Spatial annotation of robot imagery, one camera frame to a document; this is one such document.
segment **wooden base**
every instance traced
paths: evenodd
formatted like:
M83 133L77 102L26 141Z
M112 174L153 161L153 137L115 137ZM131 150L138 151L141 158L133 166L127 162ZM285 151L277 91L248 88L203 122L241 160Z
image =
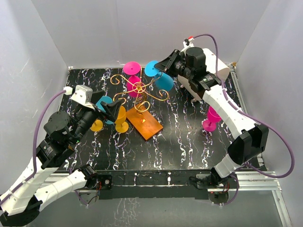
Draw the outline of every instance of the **wooden base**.
M142 115L137 113L137 110L133 107L126 112L126 118L128 121L138 130L143 138L148 141L153 135L157 134L163 129L163 126L148 112L142 112Z

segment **blue cup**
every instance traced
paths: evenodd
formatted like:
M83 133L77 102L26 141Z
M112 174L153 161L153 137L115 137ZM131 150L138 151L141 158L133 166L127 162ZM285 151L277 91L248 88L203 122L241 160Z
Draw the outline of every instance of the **blue cup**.
M159 72L154 79L158 89L170 91L174 86L174 80L167 74Z
M105 112L105 109L103 108L103 106L101 105L101 102L105 102L105 103L112 103L113 100L111 97L108 97L108 96L102 96L99 101L97 101L96 103L96 106L98 107L99 110ZM105 121L106 124L113 124L113 122L109 121L109 120L106 120Z

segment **marble pattern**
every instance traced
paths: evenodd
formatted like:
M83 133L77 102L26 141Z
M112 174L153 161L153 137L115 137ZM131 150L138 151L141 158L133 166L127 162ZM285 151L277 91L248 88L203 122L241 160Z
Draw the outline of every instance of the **marble pattern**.
M80 69L70 70L66 85L75 87L84 84L93 91L105 90L106 95L113 96L126 91L126 81L112 85L110 77L122 74L122 69ZM143 82L150 78L143 75ZM239 104L231 76L226 80L230 97ZM147 88L154 96L158 89L155 85ZM127 103L124 107L133 107L134 98L124 95ZM115 125L104 124L100 132L88 131L81 142L75 146L75 153L59 169L66 171L86 163L95 170L182 170L210 169L226 155L227 148L233 141L231 132L223 121L217 129L206 132L202 129L208 104L204 101L193 102L192 96L180 88L175 80L174 88L169 92L165 102L148 98L151 103L150 113L161 123L164 129L145 142L136 129L129 123L129 130L120 134ZM75 103L69 96L64 96L60 109L70 113ZM258 166L255 158L251 162Z

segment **table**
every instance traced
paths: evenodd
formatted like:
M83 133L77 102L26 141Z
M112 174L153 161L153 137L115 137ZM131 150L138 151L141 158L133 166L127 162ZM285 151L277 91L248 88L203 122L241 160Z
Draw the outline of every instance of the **table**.
M103 89L107 96L113 98L116 93L126 91L123 79L119 85L110 83L114 74L123 74L122 68L70 70L66 85L75 87L84 84L93 91ZM150 80L143 75L144 83ZM230 97L240 105L231 75L226 80L226 87ZM150 85L147 90L154 96L158 94L155 85ZM124 107L129 110L133 107L134 98L127 94L124 97L127 99ZM204 131L201 123L207 118L209 106L204 101L193 102L192 99L175 80L167 101L148 98L151 103L149 111L163 125L163 131L146 142L131 124L124 134L117 133L115 125L104 124L102 131L86 133L59 172L86 163L97 171L211 169L226 155L233 138L223 121L214 132ZM60 110L70 113L75 105L70 96L64 96ZM256 158L251 164L259 168Z

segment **cable connector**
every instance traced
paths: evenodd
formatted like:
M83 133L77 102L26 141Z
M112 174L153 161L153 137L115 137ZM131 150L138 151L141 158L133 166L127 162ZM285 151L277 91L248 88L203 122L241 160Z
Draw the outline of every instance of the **cable connector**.
M66 86L63 88L66 92L64 93L65 95L69 96L72 94L72 87Z

